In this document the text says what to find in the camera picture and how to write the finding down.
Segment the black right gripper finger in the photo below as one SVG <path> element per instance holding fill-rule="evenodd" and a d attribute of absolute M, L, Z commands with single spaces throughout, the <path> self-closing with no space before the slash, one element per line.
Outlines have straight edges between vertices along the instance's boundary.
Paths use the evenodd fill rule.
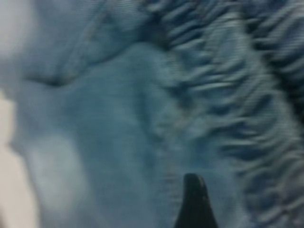
<path fill-rule="evenodd" d="M 182 205 L 175 228 L 217 228 L 204 179 L 188 173 L 183 179 Z"/>

